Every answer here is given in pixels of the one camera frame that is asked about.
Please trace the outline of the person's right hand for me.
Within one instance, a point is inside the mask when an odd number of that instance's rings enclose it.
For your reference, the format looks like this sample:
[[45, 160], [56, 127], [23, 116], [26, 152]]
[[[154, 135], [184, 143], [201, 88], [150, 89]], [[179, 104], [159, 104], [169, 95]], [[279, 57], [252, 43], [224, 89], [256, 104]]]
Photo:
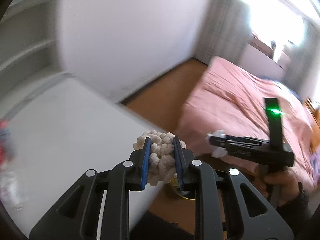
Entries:
[[280, 193], [277, 201], [277, 207], [294, 200], [300, 194], [299, 184], [295, 174], [291, 170], [278, 171], [268, 174], [264, 177], [255, 178], [253, 185], [265, 197], [269, 197], [267, 191], [268, 185], [279, 186]]

